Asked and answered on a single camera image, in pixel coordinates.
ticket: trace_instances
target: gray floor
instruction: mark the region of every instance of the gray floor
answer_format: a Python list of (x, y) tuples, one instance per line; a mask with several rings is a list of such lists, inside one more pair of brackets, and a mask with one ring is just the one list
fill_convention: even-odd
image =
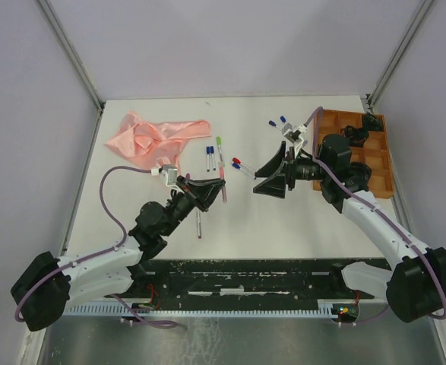
[[(380, 310), (362, 305), (362, 314)], [(115, 318), (63, 317), (41, 365), (446, 364), (432, 321), (342, 327), (318, 319), (178, 319), (188, 329), (130, 328)]]

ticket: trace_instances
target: white table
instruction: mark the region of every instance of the white table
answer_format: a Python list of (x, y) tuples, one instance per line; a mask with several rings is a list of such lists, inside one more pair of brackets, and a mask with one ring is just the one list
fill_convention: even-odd
[[(68, 242), (68, 254), (80, 254), (114, 243), (120, 229), (103, 211), (98, 197), (101, 177), (115, 165), (130, 163), (104, 143), (118, 130), (123, 116), (134, 110), (149, 122), (206, 119), (213, 137), (195, 139), (181, 155), (182, 174), (192, 179), (219, 177), (206, 171), (205, 146), (223, 141), (226, 162), (238, 157), (256, 170), (277, 152), (281, 134), (267, 123), (281, 115), (300, 124), (317, 106), (362, 112), (358, 96), (339, 97), (232, 97), (158, 100), (110, 100), (100, 124), (89, 170)], [(297, 182), (281, 200), (252, 193), (256, 185), (243, 173), (226, 166), (228, 203), (218, 198), (202, 214), (202, 240), (198, 240), (195, 213), (172, 236), (158, 259), (316, 259), (381, 257), (381, 253), (357, 227), (338, 214), (312, 190), (310, 182)], [(165, 204), (169, 191), (158, 177), (115, 171), (105, 184), (106, 203), (112, 213), (131, 229), (143, 204)], [(394, 217), (390, 201), (380, 201)]]

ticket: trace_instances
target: pink satin fabric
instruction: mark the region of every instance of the pink satin fabric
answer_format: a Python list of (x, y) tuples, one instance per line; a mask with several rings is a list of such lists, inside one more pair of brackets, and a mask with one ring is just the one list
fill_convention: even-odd
[(210, 137), (210, 125), (206, 120), (153, 124), (130, 112), (106, 146), (141, 169), (170, 163), (176, 165), (180, 173), (180, 153), (190, 139), (201, 137)]

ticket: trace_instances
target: brown tray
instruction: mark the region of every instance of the brown tray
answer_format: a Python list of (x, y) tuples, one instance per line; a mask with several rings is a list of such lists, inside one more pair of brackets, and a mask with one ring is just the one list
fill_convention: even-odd
[[(340, 130), (347, 125), (362, 127), (364, 113), (341, 112), (338, 110), (325, 110), (322, 116), (318, 142), (329, 134), (340, 134)], [(351, 147), (351, 161), (366, 163), (372, 169), (369, 180), (369, 189), (376, 198), (389, 199), (395, 193), (393, 173), (391, 170), (390, 151), (388, 150), (387, 127), (384, 116), (375, 114), (383, 122), (384, 132), (369, 132), (364, 146)], [(314, 190), (321, 190), (319, 181), (314, 181)]]

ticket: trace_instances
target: gray wall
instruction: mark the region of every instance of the gray wall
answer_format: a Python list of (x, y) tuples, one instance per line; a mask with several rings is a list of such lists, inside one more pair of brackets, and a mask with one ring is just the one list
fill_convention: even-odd
[(446, 248), (446, 0), (432, 9), (378, 108), (416, 232)]
[(51, 0), (104, 99), (364, 94), (419, 0)]
[(95, 118), (34, 1), (0, 0), (0, 365), (25, 329), (9, 290), (36, 254), (58, 252)]

